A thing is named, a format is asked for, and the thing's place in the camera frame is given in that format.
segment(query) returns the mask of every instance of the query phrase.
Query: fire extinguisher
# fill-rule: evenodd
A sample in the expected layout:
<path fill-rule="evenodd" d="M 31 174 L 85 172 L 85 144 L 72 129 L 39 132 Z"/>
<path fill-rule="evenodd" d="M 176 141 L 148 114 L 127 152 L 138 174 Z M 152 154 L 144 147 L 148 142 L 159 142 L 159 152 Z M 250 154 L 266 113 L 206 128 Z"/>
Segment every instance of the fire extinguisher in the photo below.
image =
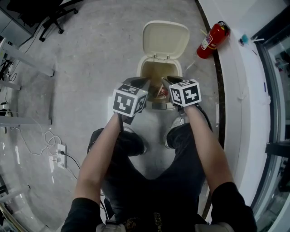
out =
<path fill-rule="evenodd" d="M 203 42 L 196 50 L 196 53 L 200 58 L 208 58 L 214 52 L 214 50 L 217 49 L 217 46 L 221 44 L 229 34 L 230 29 L 226 25 L 226 23 L 223 21 L 219 21 L 209 31 Z"/>

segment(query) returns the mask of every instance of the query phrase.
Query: concrete floor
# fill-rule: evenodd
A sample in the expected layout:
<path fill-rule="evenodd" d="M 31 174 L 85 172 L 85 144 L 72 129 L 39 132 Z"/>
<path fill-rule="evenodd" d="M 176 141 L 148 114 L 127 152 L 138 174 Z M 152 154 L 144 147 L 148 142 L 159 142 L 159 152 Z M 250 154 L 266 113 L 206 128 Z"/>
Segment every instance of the concrete floor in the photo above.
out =
<path fill-rule="evenodd" d="M 199 81 L 202 102 L 218 136 L 216 105 L 218 85 L 213 59 L 201 60 L 195 50 L 204 38 L 201 15 L 193 0 L 87 0 L 77 5 L 79 13 L 62 19 L 64 33 L 53 27 L 42 43 L 38 37 L 27 51 L 35 59 L 55 69 L 54 77 L 47 77 L 22 63 L 16 68 L 16 83 L 21 91 L 8 90 L 10 108 L 19 116 L 52 118 L 50 129 L 68 146 L 68 155 L 79 163 L 86 157 L 92 132 L 107 122 L 107 99 L 117 82 L 136 75 L 142 50 L 142 30 L 151 20 L 168 20 L 184 24 L 190 31 L 190 41 L 179 58 L 185 78 Z M 26 51 L 32 41 L 21 50 Z M 186 68 L 195 61 L 187 71 Z M 6 90 L 0 92 L 4 101 Z M 150 143 L 144 156 L 132 158 L 133 164 L 147 178 L 153 179 L 172 162 L 174 150 L 163 145 L 163 135 L 176 112 L 144 110 L 132 127 Z M 39 153 L 45 146 L 40 127 L 21 126 L 30 150 Z M 31 155 L 21 140 L 19 131 L 8 130 L 0 137 L 0 173 L 9 190 L 29 184 L 28 194 L 16 197 L 10 206 L 15 216 L 27 228 L 39 231 L 44 225 L 56 231 L 70 209 L 76 184 L 73 175 L 49 158 Z M 68 158 L 68 168 L 77 176 L 78 168 Z M 205 184 L 200 197 L 202 213 L 206 200 Z"/>

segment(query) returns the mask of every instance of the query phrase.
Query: black pants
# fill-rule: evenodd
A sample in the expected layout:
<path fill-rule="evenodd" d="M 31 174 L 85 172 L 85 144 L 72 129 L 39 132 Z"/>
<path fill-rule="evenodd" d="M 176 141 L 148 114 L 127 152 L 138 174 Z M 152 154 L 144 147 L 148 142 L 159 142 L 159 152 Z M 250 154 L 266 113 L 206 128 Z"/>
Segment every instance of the black pants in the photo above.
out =
<path fill-rule="evenodd" d="M 102 130 L 92 134 L 88 151 Z M 149 211 L 169 215 L 172 215 L 170 212 L 197 213 L 197 199 L 205 176 L 190 125 L 173 128 L 167 142 L 175 149 L 173 163 L 158 178 L 147 180 L 128 158 L 142 153 L 141 138 L 127 131 L 120 133 L 101 187 L 118 222 Z"/>

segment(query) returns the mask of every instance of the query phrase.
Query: wall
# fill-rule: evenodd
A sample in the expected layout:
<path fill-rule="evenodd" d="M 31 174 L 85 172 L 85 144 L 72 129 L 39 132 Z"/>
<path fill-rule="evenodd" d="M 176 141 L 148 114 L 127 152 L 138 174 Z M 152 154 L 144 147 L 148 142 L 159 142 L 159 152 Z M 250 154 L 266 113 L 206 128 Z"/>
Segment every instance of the wall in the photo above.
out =
<path fill-rule="evenodd" d="M 270 109 L 265 74 L 253 43 L 242 47 L 242 34 L 253 36 L 286 6 L 284 0 L 199 0 L 212 27 L 224 20 L 230 38 L 218 49 L 226 103 L 225 152 L 246 204 L 256 194 L 270 132 Z"/>

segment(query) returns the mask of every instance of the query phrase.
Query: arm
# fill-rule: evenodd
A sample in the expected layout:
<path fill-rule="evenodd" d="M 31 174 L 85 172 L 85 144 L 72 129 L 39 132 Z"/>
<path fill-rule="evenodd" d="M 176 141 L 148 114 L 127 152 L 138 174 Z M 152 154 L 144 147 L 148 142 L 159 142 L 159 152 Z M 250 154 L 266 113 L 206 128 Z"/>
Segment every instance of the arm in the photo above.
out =
<path fill-rule="evenodd" d="M 211 194 L 223 183 L 233 182 L 225 153 L 195 106 L 184 108 L 193 131 L 198 156 Z"/>
<path fill-rule="evenodd" d="M 74 198 L 87 198 L 100 205 L 101 183 L 109 167 L 119 133 L 118 115 L 114 114 L 81 166 Z"/>
<path fill-rule="evenodd" d="M 212 223 L 225 222 L 235 232 L 256 232 L 253 211 L 233 183 L 225 153 L 195 106 L 184 111 L 189 117 L 198 156 L 212 194 Z"/>

